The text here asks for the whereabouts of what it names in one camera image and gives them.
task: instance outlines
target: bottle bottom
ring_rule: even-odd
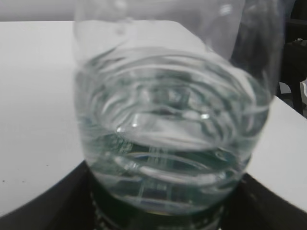
[[[91,176],[95,230],[218,230],[227,200],[190,215],[149,213],[113,197]]]

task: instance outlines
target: clear plastic bottle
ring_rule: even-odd
[[[268,115],[281,28],[275,0],[79,1],[75,106],[98,226],[218,227]]]

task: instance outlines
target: white table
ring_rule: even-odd
[[[0,216],[82,162],[72,102],[72,22],[0,23]],[[307,121],[279,99],[248,172],[307,211]]]

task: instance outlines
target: water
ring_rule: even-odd
[[[86,161],[114,197],[163,215],[205,210],[236,186],[267,91],[214,53],[111,50],[75,79]]]

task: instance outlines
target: black base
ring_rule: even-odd
[[[0,218],[0,230],[21,229],[94,229],[94,209],[85,163],[34,201]],[[222,230],[306,229],[307,213],[285,202],[248,174],[234,192],[222,221]]]

